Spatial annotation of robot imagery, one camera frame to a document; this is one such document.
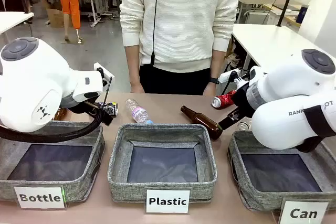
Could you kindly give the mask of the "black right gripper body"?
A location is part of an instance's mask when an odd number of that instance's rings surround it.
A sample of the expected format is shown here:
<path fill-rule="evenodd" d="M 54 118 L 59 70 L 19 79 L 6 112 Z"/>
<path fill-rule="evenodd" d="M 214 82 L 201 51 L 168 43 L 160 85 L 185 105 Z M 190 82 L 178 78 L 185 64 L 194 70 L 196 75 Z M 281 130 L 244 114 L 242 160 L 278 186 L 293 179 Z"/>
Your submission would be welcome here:
<path fill-rule="evenodd" d="M 237 89 L 236 93 L 232 96 L 233 103 L 237 106 L 236 111 L 239 115 L 252 115 L 253 108 L 247 100 L 247 89 L 249 84 L 244 84 Z"/>

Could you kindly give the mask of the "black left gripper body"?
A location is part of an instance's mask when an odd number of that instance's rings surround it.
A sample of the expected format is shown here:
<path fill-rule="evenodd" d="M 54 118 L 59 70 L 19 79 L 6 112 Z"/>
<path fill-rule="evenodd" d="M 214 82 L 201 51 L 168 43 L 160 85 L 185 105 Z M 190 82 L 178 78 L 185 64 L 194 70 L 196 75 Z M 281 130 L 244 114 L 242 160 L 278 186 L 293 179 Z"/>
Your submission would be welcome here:
<path fill-rule="evenodd" d="M 95 119 L 98 115 L 99 110 L 102 110 L 102 114 L 103 112 L 107 112 L 107 104 L 103 102 L 85 101 L 69 108 L 69 110 L 75 114 L 86 113 Z"/>

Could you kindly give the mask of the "person's left hand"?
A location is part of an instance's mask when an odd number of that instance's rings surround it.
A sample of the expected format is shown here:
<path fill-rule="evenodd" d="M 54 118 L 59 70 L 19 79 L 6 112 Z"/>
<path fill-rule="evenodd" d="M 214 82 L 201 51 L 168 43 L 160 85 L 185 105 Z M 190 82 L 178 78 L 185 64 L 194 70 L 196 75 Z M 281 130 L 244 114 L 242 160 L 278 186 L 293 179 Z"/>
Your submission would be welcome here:
<path fill-rule="evenodd" d="M 203 91 L 204 96 L 215 96 L 216 95 L 216 84 L 209 82 Z"/>

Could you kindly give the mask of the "person's right hand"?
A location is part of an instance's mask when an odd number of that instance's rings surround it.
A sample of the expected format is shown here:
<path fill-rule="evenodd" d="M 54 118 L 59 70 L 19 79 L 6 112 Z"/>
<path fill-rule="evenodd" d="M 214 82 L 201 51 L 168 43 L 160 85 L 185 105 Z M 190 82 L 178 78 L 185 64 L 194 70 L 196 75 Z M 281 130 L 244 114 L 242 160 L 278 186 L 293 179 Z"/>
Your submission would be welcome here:
<path fill-rule="evenodd" d="M 131 83 L 131 93 L 145 93 L 140 82 Z"/>

